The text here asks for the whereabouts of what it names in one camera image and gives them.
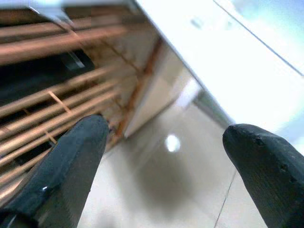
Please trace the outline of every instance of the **tiled floor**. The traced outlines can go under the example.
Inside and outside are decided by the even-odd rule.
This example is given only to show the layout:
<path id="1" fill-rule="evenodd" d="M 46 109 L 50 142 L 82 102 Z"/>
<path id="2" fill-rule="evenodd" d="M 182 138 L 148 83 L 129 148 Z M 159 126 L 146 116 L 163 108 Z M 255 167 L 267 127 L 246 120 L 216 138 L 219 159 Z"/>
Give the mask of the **tiled floor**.
<path id="1" fill-rule="evenodd" d="M 166 109 L 105 154 L 78 228 L 266 227 L 223 149 L 223 131 L 192 104 Z M 179 151 L 167 150 L 168 134 Z"/>

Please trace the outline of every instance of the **tile grout line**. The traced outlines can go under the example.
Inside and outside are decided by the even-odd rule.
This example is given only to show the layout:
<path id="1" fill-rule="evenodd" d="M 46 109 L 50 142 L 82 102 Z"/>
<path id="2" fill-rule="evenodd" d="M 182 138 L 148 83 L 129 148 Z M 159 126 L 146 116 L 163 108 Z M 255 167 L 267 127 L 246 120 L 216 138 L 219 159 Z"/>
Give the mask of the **tile grout line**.
<path id="1" fill-rule="evenodd" d="M 220 217 L 220 215 L 221 215 L 221 213 L 222 213 L 222 211 L 223 211 L 223 208 L 224 208 L 224 205 L 225 205 L 226 199 L 228 198 L 229 191 L 230 191 L 230 188 L 231 188 L 232 183 L 233 183 L 233 181 L 234 181 L 234 178 L 236 177 L 236 174 L 237 174 L 237 169 L 234 171 L 234 174 L 233 174 L 233 177 L 232 177 L 231 183 L 230 183 L 229 188 L 228 188 L 228 190 L 227 190 L 227 194 L 226 194 L 226 196 L 225 196 L 224 202 L 223 202 L 223 204 L 222 204 L 222 207 L 221 207 L 220 212 L 219 212 L 219 214 L 218 214 L 218 218 L 217 218 L 217 220 L 216 220 L 216 222 L 215 222 L 215 224 L 214 224 L 214 227 L 213 227 L 213 228 L 216 228 L 216 226 L 217 226 L 217 224 L 218 224 L 219 217 Z"/>

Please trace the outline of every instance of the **glossy floor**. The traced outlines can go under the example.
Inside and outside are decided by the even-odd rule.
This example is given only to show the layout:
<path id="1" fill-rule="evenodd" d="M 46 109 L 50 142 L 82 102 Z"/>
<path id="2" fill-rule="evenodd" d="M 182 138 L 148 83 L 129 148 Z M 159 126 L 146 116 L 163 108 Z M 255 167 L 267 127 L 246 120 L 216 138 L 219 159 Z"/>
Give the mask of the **glossy floor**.
<path id="1" fill-rule="evenodd" d="M 78 228 L 265 228 L 223 132 L 172 105 L 104 155 Z"/>

